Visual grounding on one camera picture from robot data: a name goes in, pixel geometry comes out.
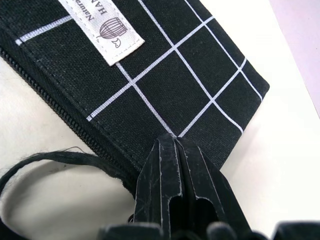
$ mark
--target zipper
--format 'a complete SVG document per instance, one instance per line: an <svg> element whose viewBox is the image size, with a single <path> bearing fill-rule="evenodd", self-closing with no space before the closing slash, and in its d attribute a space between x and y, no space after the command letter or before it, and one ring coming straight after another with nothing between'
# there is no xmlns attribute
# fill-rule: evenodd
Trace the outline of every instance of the zipper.
<svg viewBox="0 0 320 240"><path fill-rule="evenodd" d="M72 129L72 131L100 158L106 159L126 173L127 180L135 183L137 178L107 153L38 83L35 81L1 46L1 57L37 92L38 95L54 110L56 114Z"/></svg>

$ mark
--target black canvas fabric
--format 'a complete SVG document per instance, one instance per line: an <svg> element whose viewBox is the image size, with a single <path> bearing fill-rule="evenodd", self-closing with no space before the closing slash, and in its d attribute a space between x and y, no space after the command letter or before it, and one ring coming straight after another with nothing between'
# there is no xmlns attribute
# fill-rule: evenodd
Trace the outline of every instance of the black canvas fabric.
<svg viewBox="0 0 320 240"><path fill-rule="evenodd" d="M221 168L268 83L199 0L113 2L145 40L113 66L74 20L46 27L69 16L57 0L2 0L1 50L106 161L136 176L154 140L170 132Z"/></svg>

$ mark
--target white label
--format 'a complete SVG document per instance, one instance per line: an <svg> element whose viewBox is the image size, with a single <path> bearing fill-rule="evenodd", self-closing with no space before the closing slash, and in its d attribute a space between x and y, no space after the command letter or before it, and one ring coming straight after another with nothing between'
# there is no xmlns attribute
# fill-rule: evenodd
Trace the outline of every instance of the white label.
<svg viewBox="0 0 320 240"><path fill-rule="evenodd" d="M59 0L59 2L110 66L145 42L111 0Z"/></svg>

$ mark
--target grid pattern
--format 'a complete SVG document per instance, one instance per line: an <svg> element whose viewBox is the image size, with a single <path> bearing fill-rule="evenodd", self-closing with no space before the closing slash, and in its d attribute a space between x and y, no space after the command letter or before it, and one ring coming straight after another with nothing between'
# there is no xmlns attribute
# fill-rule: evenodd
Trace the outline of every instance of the grid pattern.
<svg viewBox="0 0 320 240"><path fill-rule="evenodd" d="M230 56L230 54L227 52L227 50L224 48L224 46L221 44L221 42L218 40L218 38L215 36L215 34L210 30L210 28L207 26L207 23L209 21L211 21L213 19L213 17L208 18L205 21L202 21L202 19L199 17L199 15L196 13L196 11L193 9L193 7L189 4L189 2L187 0L184 0L186 2L186 4L190 7L190 9L194 12L194 14L196 15L196 17L201 21L201 24L195 28L192 32L190 32L188 35L186 35L183 39L181 39L177 44L174 44L170 38L168 37L168 35L166 34L166 32L163 30L163 28L161 27L161 25L157 22L156 18L153 16L153 14L149 11L149 9L147 8L147 6L143 3L142 0L138 0L139 3L141 4L141 6L143 7L143 9L147 12L147 14L149 15L149 17L152 19L152 21L154 22L154 24L158 27L158 29L161 31L161 33L163 34L163 36L165 37L165 39L169 42L169 44L171 45L171 48L165 52L161 57L159 57L154 63L152 63L148 68L146 68L143 72L141 72L136 78L132 79L129 74L126 72L126 70L121 66L120 63L117 63L117 67L121 70L121 72L123 73L123 75L126 77L126 79L129 81L129 83L127 85L125 85L122 89L120 89L116 94L114 94L111 98L109 98L106 102L104 102L100 107L98 107L95 111L93 111L88 117L87 120L91 121L97 114L99 114L101 111L103 111L108 105L110 105L115 99L117 99L121 94L123 94L129 87L133 86L134 89L138 92L138 94L141 96L142 100L145 102L145 104L149 107L149 109L151 110L151 112L154 114L154 116L159 120L159 122L162 124L162 126L171 134L173 134L175 136L175 133L170 129L170 127L166 124L166 122L161 118L161 116L157 113L156 109L152 106L152 104L148 101L148 99L146 98L146 96L143 94L143 92L139 89L139 87L137 86L137 81L139 81L144 75L146 75L151 69L153 69L157 64L159 64L162 60L164 60L171 52L175 51L178 56L180 57L180 59L183 61L183 63L185 64L185 66L187 67L187 69L190 71L190 73L192 74L192 76L194 77L194 79L197 81L197 83L200 85L200 87L202 88L202 90L204 91L204 93L207 95L207 97L209 98L209 102L207 105L205 105L205 107L194 117L194 119L188 124L188 126L178 135L179 137L183 137L188 130L195 124L195 122L202 116L202 114L206 111L206 109L208 109L208 107L211 104L214 104L215 107L217 107L217 109L223 114L223 116L225 116L232 124L234 124L241 133L243 133L243 129L231 118L228 116L227 113L225 113L223 111L223 109L217 104L216 99L217 97L224 91L224 89L226 89L226 87L235 79L235 77L241 73L244 78L246 79L246 81L248 82L248 84L252 87L252 89L256 92L256 94L259 96L259 98L262 101L262 96L260 95L260 93L255 89L255 87L252 85L252 83L249 81L249 79L247 78L247 76L245 75L245 73L242 71L242 68L244 67L245 63L246 63L246 59L244 59L243 63L241 66L238 66L236 64L236 62L233 60L233 58ZM210 32L210 34L213 36L214 40L217 41L217 43L220 45L220 47L223 49L223 51L225 52L225 54L230 58L230 60L232 61L232 63L237 67L237 71L234 73L234 75L225 83L225 85L219 90L219 92L215 95L215 96L211 96L209 94L209 92L207 91L207 89L205 88L205 86L202 84L201 80L199 79L199 77L196 75L196 73L193 71L193 69L191 68L191 66L189 65L189 63L187 62L187 60L183 57L183 55L180 53L180 51L178 50L178 47L184 43L187 39L189 39L193 34L195 34L199 29L201 29L202 27L206 27L206 29Z"/></svg>
<svg viewBox="0 0 320 240"><path fill-rule="evenodd" d="M268 83L198 0L114 3L145 43L112 67L61 6L59 18L33 19L15 43L48 68L56 91L82 113L75 118L133 164L143 165L154 139L169 132L221 167Z"/></svg>

